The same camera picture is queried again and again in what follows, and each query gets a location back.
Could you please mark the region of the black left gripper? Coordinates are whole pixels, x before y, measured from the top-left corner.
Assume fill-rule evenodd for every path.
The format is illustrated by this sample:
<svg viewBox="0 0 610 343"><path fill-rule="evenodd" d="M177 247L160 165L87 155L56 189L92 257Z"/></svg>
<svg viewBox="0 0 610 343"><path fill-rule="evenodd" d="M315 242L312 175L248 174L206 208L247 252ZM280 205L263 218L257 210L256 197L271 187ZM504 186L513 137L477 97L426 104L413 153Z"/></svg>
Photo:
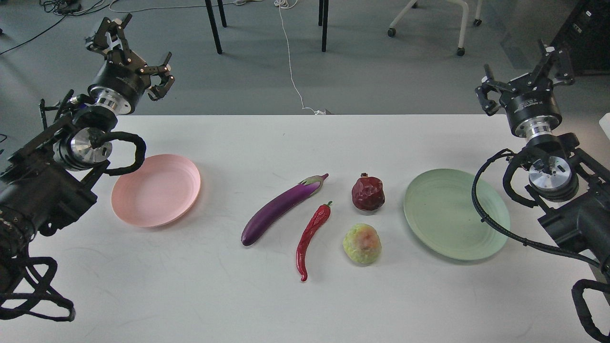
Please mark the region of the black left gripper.
<svg viewBox="0 0 610 343"><path fill-rule="evenodd" d="M95 106L105 107L115 115L133 113L145 91L150 100L161 100L175 81L169 65L172 52L167 53L161 65L147 66L146 61L131 50L124 33L131 18L131 13L114 20L105 17L100 26L85 38L87 50L104 56L107 61L89 86L89 97ZM149 86L143 81L145 76L149 79ZM157 84L150 81L154 77L159 78Z"/></svg>

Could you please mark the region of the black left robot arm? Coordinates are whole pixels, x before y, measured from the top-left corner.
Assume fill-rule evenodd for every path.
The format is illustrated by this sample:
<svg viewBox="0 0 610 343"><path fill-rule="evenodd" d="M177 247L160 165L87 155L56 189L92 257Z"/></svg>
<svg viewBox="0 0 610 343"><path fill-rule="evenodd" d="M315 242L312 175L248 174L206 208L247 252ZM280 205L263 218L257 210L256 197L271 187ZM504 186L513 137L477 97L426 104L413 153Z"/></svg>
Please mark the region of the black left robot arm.
<svg viewBox="0 0 610 343"><path fill-rule="evenodd" d="M3 321L22 315L74 320L74 303L51 285L56 260L30 256L29 244L80 219L97 202L93 187L103 174L133 173L144 163L144 139L116 131L118 117L133 113L145 93L162 99L175 79L171 53L152 66L130 48L124 29L131 18L105 17L86 38L87 50L104 57L87 92L68 91L54 106L40 101L43 131L14 152L1 173Z"/></svg>

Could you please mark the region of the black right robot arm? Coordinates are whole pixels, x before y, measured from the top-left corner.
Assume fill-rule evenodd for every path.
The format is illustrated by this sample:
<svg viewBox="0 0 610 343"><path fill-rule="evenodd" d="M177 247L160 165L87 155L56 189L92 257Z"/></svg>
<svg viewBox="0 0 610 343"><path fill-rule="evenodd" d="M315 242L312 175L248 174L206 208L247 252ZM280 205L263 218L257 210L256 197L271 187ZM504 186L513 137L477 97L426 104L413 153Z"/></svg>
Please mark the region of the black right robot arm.
<svg viewBox="0 0 610 343"><path fill-rule="evenodd" d="M594 323L584 298L587 289L609 293L609 170L579 147L573 133L555 135L562 117L553 93L558 85L572 85L574 72L570 54L539 41L541 58L531 72L508 82L498 81L488 65L475 89L477 100L488 116L505 110L510 132L526 139L519 152L503 149L489 158L475 174L471 201L480 220L525 247L588 263L602 280L582 279L573 285L571 297L586 334L607 343ZM500 158L508 166L502 178L506 195L527 208L541 208L538 222L555 242L554 246L521 237L499 224L482 208L478 182L486 169Z"/></svg>

